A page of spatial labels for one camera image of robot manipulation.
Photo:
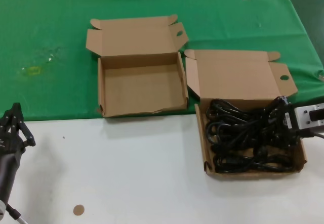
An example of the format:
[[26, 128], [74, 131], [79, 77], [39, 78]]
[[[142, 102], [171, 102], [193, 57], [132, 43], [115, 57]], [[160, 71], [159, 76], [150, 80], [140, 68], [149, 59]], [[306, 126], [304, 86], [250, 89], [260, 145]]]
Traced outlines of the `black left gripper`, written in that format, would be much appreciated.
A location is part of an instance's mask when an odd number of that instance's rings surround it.
[[[25, 142], [19, 136], [19, 131], [25, 136]], [[20, 163], [25, 145], [35, 146], [35, 139], [24, 123], [21, 104], [14, 103], [13, 112], [12, 109], [6, 110], [1, 117], [1, 163]]]

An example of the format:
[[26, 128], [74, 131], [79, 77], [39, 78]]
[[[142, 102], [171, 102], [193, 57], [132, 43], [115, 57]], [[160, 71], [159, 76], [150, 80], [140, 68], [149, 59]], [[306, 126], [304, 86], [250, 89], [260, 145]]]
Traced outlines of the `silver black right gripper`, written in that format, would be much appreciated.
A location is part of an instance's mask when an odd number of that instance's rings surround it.
[[301, 137], [323, 137], [323, 103], [301, 107], [289, 107], [286, 96], [277, 97], [277, 110], [285, 113], [289, 132], [286, 135], [288, 147], [298, 145]]

